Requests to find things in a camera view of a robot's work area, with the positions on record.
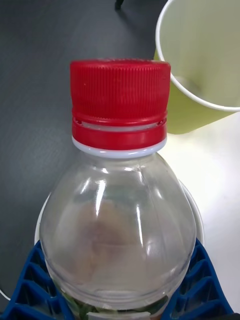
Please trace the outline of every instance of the bottle neck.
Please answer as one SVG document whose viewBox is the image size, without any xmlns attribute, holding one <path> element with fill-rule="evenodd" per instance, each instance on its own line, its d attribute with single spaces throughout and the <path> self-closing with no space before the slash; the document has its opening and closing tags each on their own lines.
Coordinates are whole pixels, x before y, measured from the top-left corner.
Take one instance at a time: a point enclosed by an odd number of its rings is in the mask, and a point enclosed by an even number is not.
<svg viewBox="0 0 240 320">
<path fill-rule="evenodd" d="M 134 158 L 142 158 L 149 156 L 151 154 L 156 153 L 160 149 L 162 149 L 166 142 L 167 138 L 165 138 L 163 141 L 148 146 L 142 149 L 133 149 L 133 150 L 104 150 L 104 149 L 98 149 L 94 147 L 87 146 L 85 144 L 82 144 L 78 142 L 77 140 L 72 137 L 72 142 L 79 150 L 83 151 L 86 154 L 89 154 L 91 156 L 100 157 L 100 158 L 106 158 L 106 159 L 121 159 L 121 160 L 128 160 L 128 159 L 134 159 Z"/>
</svg>

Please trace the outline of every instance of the dark gray surface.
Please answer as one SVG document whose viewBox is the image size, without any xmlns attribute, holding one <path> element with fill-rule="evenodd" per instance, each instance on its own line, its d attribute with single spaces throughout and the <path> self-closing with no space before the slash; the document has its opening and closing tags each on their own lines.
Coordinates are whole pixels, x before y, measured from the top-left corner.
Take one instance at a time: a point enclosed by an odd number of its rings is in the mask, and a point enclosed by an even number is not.
<svg viewBox="0 0 240 320">
<path fill-rule="evenodd" d="M 41 207 L 77 154 L 69 63 L 144 58 L 165 0 L 0 0 L 0 288 L 12 295 Z M 7 301 L 0 296 L 0 311 Z"/>
</svg>

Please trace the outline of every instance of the blue plastic holder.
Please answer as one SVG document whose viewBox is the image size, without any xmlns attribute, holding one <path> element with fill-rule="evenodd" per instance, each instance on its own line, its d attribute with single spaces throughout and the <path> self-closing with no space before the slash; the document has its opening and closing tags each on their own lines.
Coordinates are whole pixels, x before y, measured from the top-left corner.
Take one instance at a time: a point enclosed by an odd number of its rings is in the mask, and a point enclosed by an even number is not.
<svg viewBox="0 0 240 320">
<path fill-rule="evenodd" d="M 202 320 L 232 314 L 209 256 L 197 240 L 187 274 L 161 320 Z M 49 276 L 38 242 L 27 258 L 2 320 L 74 320 Z"/>
</svg>

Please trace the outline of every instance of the cup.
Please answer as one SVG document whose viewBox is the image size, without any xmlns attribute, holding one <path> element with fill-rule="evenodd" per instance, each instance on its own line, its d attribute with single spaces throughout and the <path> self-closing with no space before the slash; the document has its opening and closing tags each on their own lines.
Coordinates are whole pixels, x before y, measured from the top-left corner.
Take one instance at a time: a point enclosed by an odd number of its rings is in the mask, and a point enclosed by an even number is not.
<svg viewBox="0 0 240 320">
<path fill-rule="evenodd" d="M 240 111 L 240 0 L 168 0 L 156 60 L 171 64 L 167 131 L 184 134 Z"/>
</svg>

